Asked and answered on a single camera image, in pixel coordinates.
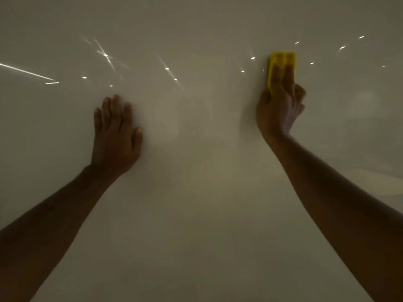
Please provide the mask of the person's left hand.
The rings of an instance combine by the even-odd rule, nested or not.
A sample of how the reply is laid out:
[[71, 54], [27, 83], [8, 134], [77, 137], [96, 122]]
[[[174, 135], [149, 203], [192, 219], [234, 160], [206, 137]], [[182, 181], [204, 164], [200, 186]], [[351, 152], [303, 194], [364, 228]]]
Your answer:
[[119, 130], [110, 128], [110, 101], [113, 97], [106, 97], [102, 106], [102, 131], [94, 136], [92, 158], [90, 166], [96, 175], [109, 184], [116, 181], [121, 175], [128, 172], [139, 158], [132, 154], [132, 133], [134, 126], [133, 107], [129, 102], [123, 102], [122, 124]]

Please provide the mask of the person's right hand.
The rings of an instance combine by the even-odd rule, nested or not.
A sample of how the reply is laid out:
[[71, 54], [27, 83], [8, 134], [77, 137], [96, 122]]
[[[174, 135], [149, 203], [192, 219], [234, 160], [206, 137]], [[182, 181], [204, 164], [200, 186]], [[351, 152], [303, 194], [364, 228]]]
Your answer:
[[306, 97], [305, 89], [295, 83], [294, 96], [288, 95], [282, 85], [281, 68], [273, 66], [271, 78], [272, 101], [269, 114], [256, 114], [256, 124], [266, 143], [277, 138], [289, 136], [290, 130], [298, 118], [296, 116], [297, 104], [303, 104]]

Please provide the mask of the yellow cleaning sponge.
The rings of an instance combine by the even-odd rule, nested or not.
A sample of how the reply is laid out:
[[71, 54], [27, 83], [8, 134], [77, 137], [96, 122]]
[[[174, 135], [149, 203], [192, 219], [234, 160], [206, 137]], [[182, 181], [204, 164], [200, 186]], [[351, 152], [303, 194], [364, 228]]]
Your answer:
[[296, 53], [295, 52], [283, 52], [277, 51], [272, 53], [268, 59], [268, 77], [267, 77], [267, 87], [271, 90], [271, 78], [273, 74], [273, 66], [276, 64], [281, 68], [281, 78], [284, 76], [284, 68], [286, 66], [292, 66], [293, 72], [296, 72]]

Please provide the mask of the person's right forearm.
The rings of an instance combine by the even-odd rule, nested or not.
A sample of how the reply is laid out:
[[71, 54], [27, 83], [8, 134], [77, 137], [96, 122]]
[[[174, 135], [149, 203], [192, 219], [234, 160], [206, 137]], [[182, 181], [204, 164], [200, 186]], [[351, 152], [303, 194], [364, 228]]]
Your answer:
[[287, 134], [264, 133], [305, 210], [374, 302], [403, 302], [403, 214]]

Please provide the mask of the person's left forearm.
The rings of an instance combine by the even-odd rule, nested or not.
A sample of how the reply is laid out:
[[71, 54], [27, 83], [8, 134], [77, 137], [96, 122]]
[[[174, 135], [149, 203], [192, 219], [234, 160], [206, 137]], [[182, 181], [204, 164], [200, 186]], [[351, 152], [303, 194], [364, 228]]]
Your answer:
[[118, 177], [116, 170], [88, 166], [0, 230], [0, 302], [29, 302], [33, 298]]

